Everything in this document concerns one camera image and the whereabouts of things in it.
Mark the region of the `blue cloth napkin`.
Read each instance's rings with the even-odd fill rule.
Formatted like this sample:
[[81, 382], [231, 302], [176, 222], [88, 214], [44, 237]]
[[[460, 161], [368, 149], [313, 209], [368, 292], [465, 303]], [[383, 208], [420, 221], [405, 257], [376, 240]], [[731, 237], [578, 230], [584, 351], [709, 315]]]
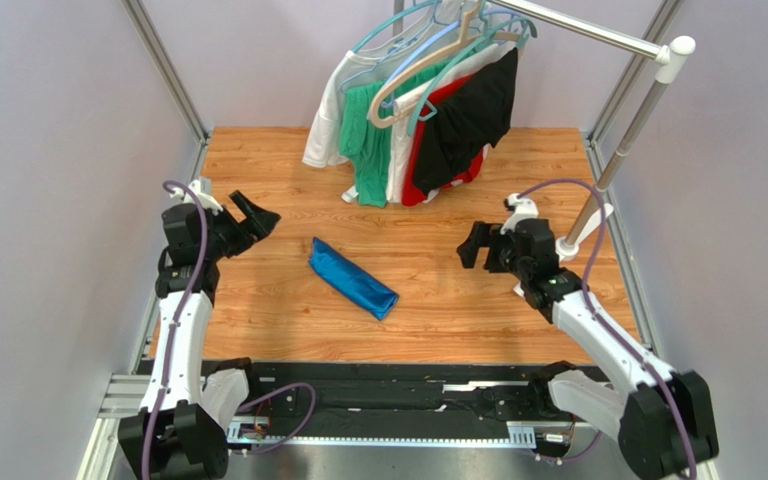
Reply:
[[400, 298], [393, 289], [318, 237], [312, 239], [308, 263], [328, 285], [379, 321], [393, 310]]

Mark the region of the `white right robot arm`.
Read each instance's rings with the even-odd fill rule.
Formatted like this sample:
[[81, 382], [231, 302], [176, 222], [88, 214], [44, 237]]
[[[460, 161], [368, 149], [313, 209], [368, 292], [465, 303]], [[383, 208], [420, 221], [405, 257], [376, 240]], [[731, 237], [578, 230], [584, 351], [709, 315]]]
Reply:
[[556, 362], [529, 383], [539, 410], [570, 413], [614, 440], [640, 479], [690, 474], [715, 459], [720, 444], [709, 386], [645, 349], [600, 305], [582, 279], [563, 267], [549, 223], [522, 194], [505, 202], [503, 223], [477, 221], [457, 253], [466, 269], [480, 249], [490, 273], [514, 275], [515, 292], [572, 338], [606, 375], [602, 384], [568, 362]]

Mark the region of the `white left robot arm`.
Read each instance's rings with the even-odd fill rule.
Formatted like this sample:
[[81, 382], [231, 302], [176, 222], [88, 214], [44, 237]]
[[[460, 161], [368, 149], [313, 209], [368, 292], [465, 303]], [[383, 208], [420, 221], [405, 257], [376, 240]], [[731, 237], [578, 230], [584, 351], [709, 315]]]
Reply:
[[248, 358], [202, 371], [218, 263], [267, 238], [281, 217], [234, 191], [230, 198], [244, 215], [236, 219], [204, 177], [163, 187], [175, 203], [161, 215], [166, 246], [155, 282], [156, 358], [146, 392], [135, 414], [121, 420], [117, 439], [139, 479], [221, 479], [229, 467], [232, 418], [259, 385]]

